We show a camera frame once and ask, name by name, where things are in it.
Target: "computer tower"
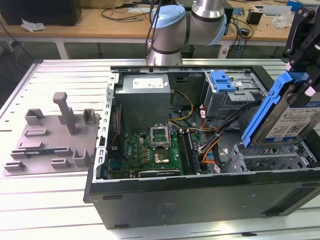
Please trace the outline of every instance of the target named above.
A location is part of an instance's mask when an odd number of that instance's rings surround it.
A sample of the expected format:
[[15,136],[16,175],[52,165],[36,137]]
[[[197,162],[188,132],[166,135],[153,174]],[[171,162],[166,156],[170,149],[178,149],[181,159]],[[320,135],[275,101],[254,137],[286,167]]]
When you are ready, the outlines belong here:
[[22,19],[44,25],[74,26],[82,9],[80,0],[1,0],[0,13],[8,25]]

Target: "blue plastic latch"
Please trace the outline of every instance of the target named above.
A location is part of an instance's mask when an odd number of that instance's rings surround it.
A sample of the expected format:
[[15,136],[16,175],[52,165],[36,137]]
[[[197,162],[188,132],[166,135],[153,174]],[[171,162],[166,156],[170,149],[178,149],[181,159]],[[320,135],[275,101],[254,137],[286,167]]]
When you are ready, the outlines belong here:
[[236,88],[224,71],[212,71],[211,82],[215,84],[217,92],[235,92]]

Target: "ram slot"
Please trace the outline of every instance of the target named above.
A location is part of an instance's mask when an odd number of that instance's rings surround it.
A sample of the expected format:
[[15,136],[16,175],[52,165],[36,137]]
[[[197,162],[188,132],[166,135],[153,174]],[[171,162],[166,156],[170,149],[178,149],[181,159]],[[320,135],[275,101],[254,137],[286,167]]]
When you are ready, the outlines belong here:
[[179,147],[181,165],[183,175],[196,174],[193,151],[195,150],[193,145],[190,144],[188,132],[177,132],[177,142]]

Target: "slotted metal worktable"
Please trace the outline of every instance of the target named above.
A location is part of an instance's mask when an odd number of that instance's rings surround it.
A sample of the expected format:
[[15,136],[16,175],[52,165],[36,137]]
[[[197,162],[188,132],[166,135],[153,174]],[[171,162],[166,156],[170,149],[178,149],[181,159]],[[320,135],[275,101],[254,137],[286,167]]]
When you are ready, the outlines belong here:
[[[0,164],[11,160],[28,109],[59,114],[52,97],[54,92],[63,91],[75,114],[85,108],[101,114],[107,88],[104,76],[109,66],[144,64],[141,59],[45,60],[33,64],[0,110]],[[274,79],[285,69],[279,59],[189,59],[184,64],[259,65]],[[1,174],[0,239],[238,239],[246,238],[241,233],[248,232],[257,234],[250,240],[320,239],[320,196],[284,217],[107,230],[93,204],[83,203],[86,179],[87,172],[15,177]]]

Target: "yellow wire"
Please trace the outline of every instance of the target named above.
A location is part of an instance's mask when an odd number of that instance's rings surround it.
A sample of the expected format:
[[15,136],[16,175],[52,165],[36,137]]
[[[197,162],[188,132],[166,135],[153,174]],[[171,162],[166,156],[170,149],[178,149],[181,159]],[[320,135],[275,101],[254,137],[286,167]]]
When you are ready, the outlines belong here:
[[179,118],[172,118],[172,119],[169,119],[169,121],[181,121],[181,120],[189,118],[192,115],[192,113],[194,112],[194,105],[192,104],[190,99],[186,95],[184,95],[182,92],[180,92],[178,90],[174,90],[174,91],[177,92],[177,93],[180,93],[182,96],[184,96],[185,99],[187,99],[187,101],[190,103],[191,111],[187,116],[179,117]]

